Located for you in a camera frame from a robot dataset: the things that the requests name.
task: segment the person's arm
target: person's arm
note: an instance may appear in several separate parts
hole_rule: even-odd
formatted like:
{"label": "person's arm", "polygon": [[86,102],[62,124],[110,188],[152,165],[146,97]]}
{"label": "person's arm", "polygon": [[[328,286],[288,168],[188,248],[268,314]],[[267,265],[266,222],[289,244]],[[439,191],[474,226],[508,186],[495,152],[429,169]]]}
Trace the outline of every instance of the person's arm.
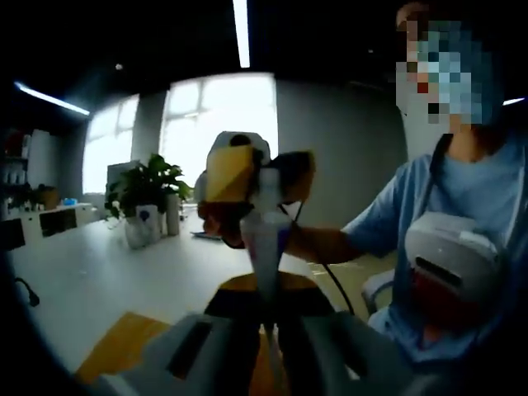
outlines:
{"label": "person's arm", "polygon": [[359,216],[340,229],[294,226],[286,253],[321,264],[349,262],[364,253],[383,257],[398,246],[398,222],[406,167]]}
{"label": "person's arm", "polygon": [[363,254],[340,229],[316,229],[294,225],[285,252],[307,262],[338,264]]}

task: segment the ceiling light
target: ceiling light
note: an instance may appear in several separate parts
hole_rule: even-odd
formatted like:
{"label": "ceiling light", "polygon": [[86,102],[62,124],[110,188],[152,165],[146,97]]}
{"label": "ceiling light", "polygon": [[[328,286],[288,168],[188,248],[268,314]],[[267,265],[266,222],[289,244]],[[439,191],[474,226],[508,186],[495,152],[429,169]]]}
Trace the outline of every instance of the ceiling light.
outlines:
{"label": "ceiling light", "polygon": [[249,67],[248,3],[247,0],[233,0],[234,25],[237,31],[238,58],[240,67]]}
{"label": "ceiling light", "polygon": [[504,101],[502,103],[503,106],[512,105],[513,103],[517,103],[518,101],[524,101],[524,97],[518,97],[517,99],[509,99],[507,101]]}
{"label": "ceiling light", "polygon": [[74,106],[74,105],[70,105],[69,103],[67,103],[65,101],[60,101],[59,99],[55,99],[54,97],[50,97],[49,95],[45,95],[44,93],[35,91],[34,89],[26,87],[24,84],[21,84],[19,82],[15,82],[15,85],[16,85],[16,87],[18,89],[20,89],[21,91],[23,91],[23,92],[25,92],[25,93],[27,93],[29,95],[32,95],[33,97],[38,97],[39,99],[42,99],[43,101],[48,101],[49,103],[53,103],[54,105],[64,107],[65,109],[76,111],[77,113],[84,114],[85,116],[89,116],[90,115],[90,111],[88,111],[88,110],[84,110],[84,109],[82,109],[80,107],[77,107],[77,106]]}

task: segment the light blue shirt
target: light blue shirt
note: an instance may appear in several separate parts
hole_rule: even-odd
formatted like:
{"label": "light blue shirt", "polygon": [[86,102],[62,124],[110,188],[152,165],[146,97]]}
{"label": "light blue shirt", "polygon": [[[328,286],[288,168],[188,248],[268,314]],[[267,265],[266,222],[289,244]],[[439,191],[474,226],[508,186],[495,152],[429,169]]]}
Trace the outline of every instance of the light blue shirt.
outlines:
{"label": "light blue shirt", "polygon": [[[445,156],[426,210],[469,217],[497,240],[504,241],[521,186],[524,143],[510,134],[493,156],[477,163],[462,163]],[[424,320],[406,304],[411,280],[404,240],[413,220],[414,206],[427,184],[430,162],[431,155],[424,155],[403,165],[374,202],[344,228],[351,244],[363,252],[382,257],[398,249],[393,302],[375,313],[369,324],[394,339],[417,363],[462,357],[513,307],[519,286],[528,286],[528,233],[521,231],[509,252],[512,276],[504,295],[497,297],[501,301],[499,313],[481,328],[458,336],[443,333],[438,341],[423,343]],[[526,217],[521,216],[522,229],[528,229]]]}

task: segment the window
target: window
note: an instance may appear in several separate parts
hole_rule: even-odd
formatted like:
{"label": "window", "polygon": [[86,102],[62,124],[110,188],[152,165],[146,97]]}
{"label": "window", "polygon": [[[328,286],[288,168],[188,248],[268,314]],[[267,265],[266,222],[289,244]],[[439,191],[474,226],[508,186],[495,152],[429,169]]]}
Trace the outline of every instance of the window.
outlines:
{"label": "window", "polygon": [[221,132],[257,132],[278,153],[275,81],[241,73],[175,83],[167,94],[160,153],[194,186]]}
{"label": "window", "polygon": [[130,97],[97,113],[90,125],[82,161],[82,193],[104,194],[109,165],[127,163],[139,97]]}

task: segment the face mask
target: face mask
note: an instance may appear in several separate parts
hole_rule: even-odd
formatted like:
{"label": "face mask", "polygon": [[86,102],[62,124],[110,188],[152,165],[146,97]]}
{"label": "face mask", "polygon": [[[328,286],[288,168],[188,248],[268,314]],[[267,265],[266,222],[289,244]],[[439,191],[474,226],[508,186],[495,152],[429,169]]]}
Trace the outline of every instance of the face mask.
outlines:
{"label": "face mask", "polygon": [[436,21],[417,42],[417,71],[437,91],[440,115],[460,115],[463,124],[489,125],[503,102],[492,55],[459,22]]}

